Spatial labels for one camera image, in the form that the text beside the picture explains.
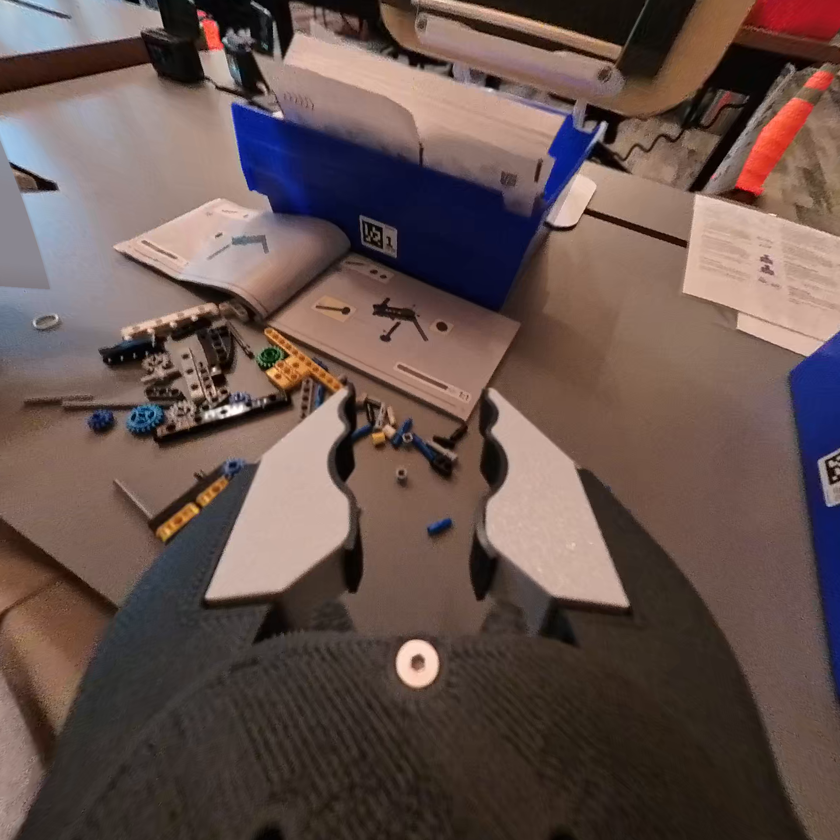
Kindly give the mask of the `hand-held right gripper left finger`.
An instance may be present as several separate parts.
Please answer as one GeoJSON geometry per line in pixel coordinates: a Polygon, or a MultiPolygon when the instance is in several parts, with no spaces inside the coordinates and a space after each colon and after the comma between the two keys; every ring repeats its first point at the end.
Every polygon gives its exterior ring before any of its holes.
{"type": "Polygon", "coordinates": [[[355,392],[341,387],[261,457],[205,592],[206,606],[276,606],[301,626],[363,576],[355,392]]]}

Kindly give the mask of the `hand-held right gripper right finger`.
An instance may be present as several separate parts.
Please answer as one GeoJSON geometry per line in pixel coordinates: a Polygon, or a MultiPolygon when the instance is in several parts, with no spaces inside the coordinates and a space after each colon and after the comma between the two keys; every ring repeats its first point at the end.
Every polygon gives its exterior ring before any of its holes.
{"type": "Polygon", "coordinates": [[[517,607],[530,635],[551,634],[567,610],[630,616],[578,465],[492,387],[480,398],[479,432],[486,488],[469,554],[477,601],[517,607]]]}

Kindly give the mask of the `black yellow lego assembly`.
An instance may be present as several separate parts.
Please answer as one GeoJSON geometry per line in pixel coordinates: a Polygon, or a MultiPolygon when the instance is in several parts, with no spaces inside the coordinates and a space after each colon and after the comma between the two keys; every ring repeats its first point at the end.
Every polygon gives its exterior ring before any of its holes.
{"type": "Polygon", "coordinates": [[[169,507],[150,520],[150,530],[162,543],[169,543],[186,526],[200,516],[229,485],[230,478],[216,476],[214,480],[202,480],[189,492],[182,494],[169,507]]]}

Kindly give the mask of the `long yellow lego beam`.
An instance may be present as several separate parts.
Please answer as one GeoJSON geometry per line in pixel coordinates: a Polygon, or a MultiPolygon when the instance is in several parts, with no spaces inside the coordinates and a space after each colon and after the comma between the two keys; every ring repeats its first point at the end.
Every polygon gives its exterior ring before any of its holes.
{"type": "Polygon", "coordinates": [[[343,384],[338,378],[329,373],[311,357],[299,350],[295,344],[289,341],[279,331],[273,328],[265,328],[264,336],[271,346],[283,349],[287,353],[287,357],[297,357],[304,362],[309,368],[309,377],[314,379],[318,384],[323,385],[329,393],[336,393],[343,389],[343,384]]]}

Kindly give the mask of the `short grey lego beam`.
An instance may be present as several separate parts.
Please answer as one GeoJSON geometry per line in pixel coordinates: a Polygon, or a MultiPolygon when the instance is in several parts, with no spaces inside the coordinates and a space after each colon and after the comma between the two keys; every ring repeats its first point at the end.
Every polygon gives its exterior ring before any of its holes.
{"type": "Polygon", "coordinates": [[[196,354],[190,347],[175,352],[178,371],[184,381],[185,395],[196,410],[209,410],[228,402],[229,391],[217,385],[207,367],[202,351],[196,354]]]}

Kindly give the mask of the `black curved lego panel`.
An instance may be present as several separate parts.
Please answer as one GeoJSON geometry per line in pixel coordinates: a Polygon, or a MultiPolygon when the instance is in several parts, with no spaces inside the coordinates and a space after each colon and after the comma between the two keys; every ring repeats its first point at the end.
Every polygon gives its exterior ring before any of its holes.
{"type": "Polygon", "coordinates": [[[227,323],[222,322],[220,325],[210,325],[199,329],[195,336],[202,347],[208,368],[222,372],[229,370],[235,352],[227,323]]]}

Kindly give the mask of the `lego instruction booklet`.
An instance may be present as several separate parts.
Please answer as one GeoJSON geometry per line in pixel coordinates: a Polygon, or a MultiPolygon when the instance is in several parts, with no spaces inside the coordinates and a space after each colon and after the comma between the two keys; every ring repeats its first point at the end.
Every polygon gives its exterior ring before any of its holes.
{"type": "Polygon", "coordinates": [[[218,198],[114,246],[223,292],[284,337],[460,420],[519,324],[352,251],[334,224],[218,198]]]}

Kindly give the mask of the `long white lego beam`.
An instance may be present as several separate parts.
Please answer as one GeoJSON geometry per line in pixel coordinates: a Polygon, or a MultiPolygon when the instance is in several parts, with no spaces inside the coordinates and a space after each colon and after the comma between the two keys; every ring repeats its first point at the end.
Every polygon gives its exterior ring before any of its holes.
{"type": "Polygon", "coordinates": [[[214,320],[219,315],[219,306],[215,303],[203,303],[192,308],[184,308],[122,328],[122,340],[146,340],[171,335],[174,331],[190,327],[202,320],[214,320]]]}

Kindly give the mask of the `black blue lego piece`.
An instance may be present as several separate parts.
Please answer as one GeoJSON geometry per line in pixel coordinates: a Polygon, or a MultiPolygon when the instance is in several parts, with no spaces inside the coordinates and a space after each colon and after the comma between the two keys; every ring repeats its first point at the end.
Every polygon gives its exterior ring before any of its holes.
{"type": "Polygon", "coordinates": [[[108,366],[139,363],[162,352],[164,342],[155,336],[124,339],[116,344],[98,349],[101,361],[108,366]]]}

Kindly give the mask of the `blue plastic bin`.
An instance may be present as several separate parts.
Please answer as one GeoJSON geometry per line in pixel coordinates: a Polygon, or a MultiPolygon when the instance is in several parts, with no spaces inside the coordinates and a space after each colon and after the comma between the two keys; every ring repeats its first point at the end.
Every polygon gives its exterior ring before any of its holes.
{"type": "Polygon", "coordinates": [[[829,662],[839,692],[839,335],[789,377],[829,662]]]}
{"type": "Polygon", "coordinates": [[[554,163],[545,194],[523,216],[484,186],[244,103],[231,111],[248,189],[265,196],[274,212],[330,222],[353,251],[493,311],[541,247],[550,209],[604,130],[560,127],[549,147],[554,163]]]}

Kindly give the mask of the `printed white paper sheet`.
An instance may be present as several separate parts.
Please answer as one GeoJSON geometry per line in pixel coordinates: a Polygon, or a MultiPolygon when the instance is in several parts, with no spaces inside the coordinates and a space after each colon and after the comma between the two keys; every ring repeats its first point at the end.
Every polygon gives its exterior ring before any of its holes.
{"type": "Polygon", "coordinates": [[[805,358],[821,349],[825,342],[761,320],[744,312],[738,312],[736,327],[738,331],[752,336],[755,339],[770,343],[805,358]]]}
{"type": "Polygon", "coordinates": [[[829,340],[839,327],[839,238],[698,194],[682,291],[829,340]]]}

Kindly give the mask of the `white monitor stand base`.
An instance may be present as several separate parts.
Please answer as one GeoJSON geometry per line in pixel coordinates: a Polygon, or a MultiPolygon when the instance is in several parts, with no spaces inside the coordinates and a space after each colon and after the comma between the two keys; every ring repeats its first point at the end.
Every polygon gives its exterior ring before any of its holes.
{"type": "Polygon", "coordinates": [[[596,191],[596,183],[585,175],[575,175],[559,194],[543,219],[552,231],[572,230],[581,221],[596,191]]]}

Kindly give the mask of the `code printed white paper bag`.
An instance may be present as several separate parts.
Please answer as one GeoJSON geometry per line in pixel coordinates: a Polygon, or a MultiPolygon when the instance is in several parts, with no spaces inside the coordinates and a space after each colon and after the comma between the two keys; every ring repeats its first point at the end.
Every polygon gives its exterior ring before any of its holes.
{"type": "Polygon", "coordinates": [[[501,195],[505,208],[532,215],[553,167],[547,152],[520,154],[463,134],[434,130],[421,140],[426,168],[501,195]]]}

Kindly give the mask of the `black box device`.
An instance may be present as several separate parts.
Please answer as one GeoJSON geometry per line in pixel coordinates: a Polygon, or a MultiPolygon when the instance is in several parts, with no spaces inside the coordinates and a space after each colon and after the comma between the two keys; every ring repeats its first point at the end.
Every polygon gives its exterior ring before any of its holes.
{"type": "Polygon", "coordinates": [[[228,30],[222,45],[231,78],[241,90],[252,95],[268,92],[266,80],[255,58],[255,41],[246,32],[228,30]]]}
{"type": "Polygon", "coordinates": [[[145,28],[140,37],[159,77],[185,85],[205,81],[199,51],[192,40],[163,28],[145,28]]]}

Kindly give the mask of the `beige framed monitor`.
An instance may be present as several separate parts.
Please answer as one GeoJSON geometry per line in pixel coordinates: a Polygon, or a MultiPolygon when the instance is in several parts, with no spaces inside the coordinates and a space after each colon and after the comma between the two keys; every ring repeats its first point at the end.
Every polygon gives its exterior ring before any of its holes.
{"type": "Polygon", "coordinates": [[[480,32],[542,49],[567,49],[607,60],[626,79],[614,98],[571,98],[624,117],[672,109],[717,68],[749,16],[752,1],[381,1],[381,19],[397,44],[422,56],[451,60],[422,46],[415,34],[421,10],[480,32]]]}

